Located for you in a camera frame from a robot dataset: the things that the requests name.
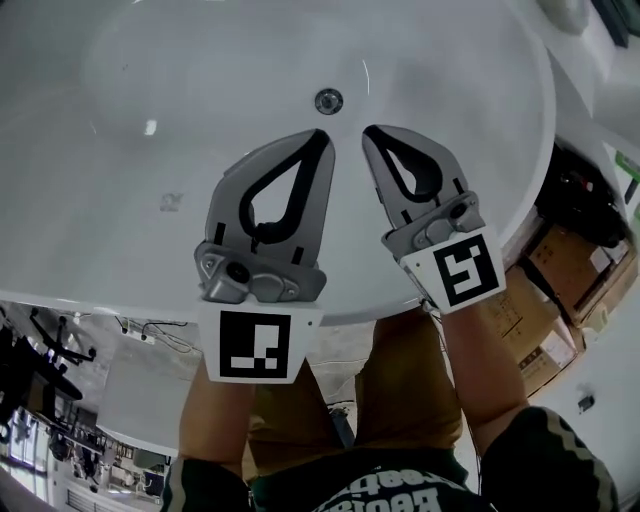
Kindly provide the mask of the white power strip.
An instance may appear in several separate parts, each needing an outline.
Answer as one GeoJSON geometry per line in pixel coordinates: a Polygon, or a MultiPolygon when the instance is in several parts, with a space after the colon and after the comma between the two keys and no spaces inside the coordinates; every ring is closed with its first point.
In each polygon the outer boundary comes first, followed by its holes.
{"type": "Polygon", "coordinates": [[[121,326],[121,333],[124,336],[147,345],[155,344],[155,337],[151,334],[148,334],[143,329],[142,325],[137,324],[129,319],[120,319],[119,322],[121,326]]]}

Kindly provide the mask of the white and green box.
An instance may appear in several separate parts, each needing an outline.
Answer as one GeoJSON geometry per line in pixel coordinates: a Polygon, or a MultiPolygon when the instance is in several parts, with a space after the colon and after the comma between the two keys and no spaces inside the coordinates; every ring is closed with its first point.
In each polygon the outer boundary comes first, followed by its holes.
{"type": "Polygon", "coordinates": [[[640,164],[619,150],[615,151],[614,164],[625,211],[633,216],[640,206],[640,164]]]}

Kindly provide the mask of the person's tan shorts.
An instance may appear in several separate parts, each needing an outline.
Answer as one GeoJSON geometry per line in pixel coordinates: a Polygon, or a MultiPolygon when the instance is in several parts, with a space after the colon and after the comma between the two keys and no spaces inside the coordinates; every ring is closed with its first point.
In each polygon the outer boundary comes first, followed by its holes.
{"type": "MultiPolygon", "coordinates": [[[[461,435],[461,408],[439,335],[421,309],[377,321],[355,390],[355,453],[450,450],[461,435]]],[[[248,449],[259,477],[349,454],[308,364],[292,384],[257,387],[248,449]]]]}

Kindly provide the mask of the black backpack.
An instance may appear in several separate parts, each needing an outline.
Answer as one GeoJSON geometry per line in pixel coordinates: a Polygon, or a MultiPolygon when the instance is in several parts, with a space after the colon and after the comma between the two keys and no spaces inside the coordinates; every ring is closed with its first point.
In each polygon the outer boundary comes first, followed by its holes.
{"type": "Polygon", "coordinates": [[[626,238],[613,190],[600,169],[564,144],[554,144],[535,205],[542,218],[595,245],[613,249],[626,238]]]}

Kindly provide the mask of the white bathtub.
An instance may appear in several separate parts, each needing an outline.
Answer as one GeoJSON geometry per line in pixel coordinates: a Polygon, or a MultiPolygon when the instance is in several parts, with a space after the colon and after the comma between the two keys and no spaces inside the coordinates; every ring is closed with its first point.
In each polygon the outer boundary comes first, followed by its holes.
{"type": "Polygon", "coordinates": [[[451,150],[507,242],[550,161],[547,51],[516,0],[3,0],[0,300],[191,322],[212,191],[245,153],[320,128],[336,148],[326,325],[415,303],[361,135],[451,150]],[[320,114],[316,94],[343,108],[320,114]]]}

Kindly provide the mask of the brown cardboard box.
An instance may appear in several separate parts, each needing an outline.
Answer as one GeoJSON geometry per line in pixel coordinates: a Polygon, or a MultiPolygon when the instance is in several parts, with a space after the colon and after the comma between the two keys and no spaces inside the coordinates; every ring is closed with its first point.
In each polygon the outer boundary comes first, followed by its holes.
{"type": "Polygon", "coordinates": [[[549,222],[530,239],[519,265],[575,327],[596,331],[598,316],[610,314],[638,276],[630,240],[603,248],[549,222]]]}

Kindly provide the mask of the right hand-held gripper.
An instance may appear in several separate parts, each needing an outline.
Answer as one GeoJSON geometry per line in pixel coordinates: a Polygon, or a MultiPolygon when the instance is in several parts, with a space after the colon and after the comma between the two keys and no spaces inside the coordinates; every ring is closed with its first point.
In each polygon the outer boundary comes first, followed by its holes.
{"type": "Polygon", "coordinates": [[[449,314],[501,292],[496,232],[481,217],[477,195],[466,192],[453,153],[416,131],[388,125],[365,128],[362,148],[387,217],[401,227],[382,243],[429,307],[449,314]]]}

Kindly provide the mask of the black office chair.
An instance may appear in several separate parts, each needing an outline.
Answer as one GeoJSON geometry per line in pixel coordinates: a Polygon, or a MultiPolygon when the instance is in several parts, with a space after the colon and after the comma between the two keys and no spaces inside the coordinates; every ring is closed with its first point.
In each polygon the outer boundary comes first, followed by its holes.
{"type": "Polygon", "coordinates": [[[90,348],[86,354],[75,352],[63,345],[67,321],[58,320],[56,336],[51,337],[37,320],[39,310],[31,310],[29,320],[41,335],[44,352],[37,351],[26,336],[19,336],[0,306],[0,443],[11,438],[14,413],[26,409],[32,398],[40,404],[38,413],[55,423],[57,398],[67,402],[83,399],[77,386],[66,378],[70,364],[78,366],[93,362],[97,351],[90,348]]]}

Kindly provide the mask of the chrome bathtub drain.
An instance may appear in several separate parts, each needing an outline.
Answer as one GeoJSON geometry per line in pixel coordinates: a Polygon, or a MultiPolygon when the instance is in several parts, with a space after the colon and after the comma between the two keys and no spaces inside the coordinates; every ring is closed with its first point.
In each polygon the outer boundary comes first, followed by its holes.
{"type": "Polygon", "coordinates": [[[325,116],[337,114],[344,105],[343,95],[334,88],[320,90],[314,99],[316,110],[325,116]]]}

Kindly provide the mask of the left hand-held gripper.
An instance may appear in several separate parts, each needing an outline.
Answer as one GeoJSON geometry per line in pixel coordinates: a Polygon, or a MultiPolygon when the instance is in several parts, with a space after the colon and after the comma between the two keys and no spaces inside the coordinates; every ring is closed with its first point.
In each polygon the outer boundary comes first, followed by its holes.
{"type": "Polygon", "coordinates": [[[210,380],[295,380],[324,316],[316,299],[327,278],[315,265],[334,164],[330,137],[311,129],[249,152],[214,189],[205,224],[210,242],[195,251],[197,324],[210,380]],[[282,217],[256,221],[255,198],[291,171],[282,217]]]}

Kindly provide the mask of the person's left forearm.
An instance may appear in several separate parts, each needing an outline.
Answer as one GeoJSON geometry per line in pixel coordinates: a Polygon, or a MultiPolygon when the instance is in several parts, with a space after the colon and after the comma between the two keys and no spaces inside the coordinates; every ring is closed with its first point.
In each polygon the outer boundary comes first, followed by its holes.
{"type": "Polygon", "coordinates": [[[241,476],[254,396],[253,385],[210,380],[200,363],[181,415],[180,456],[213,462],[241,476]]]}

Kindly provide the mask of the printed cardboard box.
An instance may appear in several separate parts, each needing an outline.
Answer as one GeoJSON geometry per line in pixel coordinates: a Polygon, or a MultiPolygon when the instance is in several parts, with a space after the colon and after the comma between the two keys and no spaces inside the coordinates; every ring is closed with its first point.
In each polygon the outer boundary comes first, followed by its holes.
{"type": "Polygon", "coordinates": [[[486,313],[517,362],[546,339],[560,317],[557,306],[519,266],[507,271],[506,289],[488,300],[486,313]]]}

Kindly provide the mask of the white-labelled cardboard box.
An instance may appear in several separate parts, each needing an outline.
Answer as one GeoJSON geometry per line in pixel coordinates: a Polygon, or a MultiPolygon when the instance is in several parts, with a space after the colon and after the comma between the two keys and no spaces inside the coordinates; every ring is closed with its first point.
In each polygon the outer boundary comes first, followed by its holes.
{"type": "Polygon", "coordinates": [[[539,345],[519,362],[527,396],[549,385],[585,350],[582,331],[558,317],[539,345]]]}

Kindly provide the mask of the person's green shirt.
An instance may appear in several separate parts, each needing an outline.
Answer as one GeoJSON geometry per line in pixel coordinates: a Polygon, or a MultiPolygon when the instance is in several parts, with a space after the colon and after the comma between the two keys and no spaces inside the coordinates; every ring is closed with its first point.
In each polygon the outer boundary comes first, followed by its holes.
{"type": "Polygon", "coordinates": [[[619,512],[614,480],[568,423],[528,407],[481,460],[481,491],[452,451],[358,449],[247,485],[212,462],[179,459],[161,512],[619,512]]]}

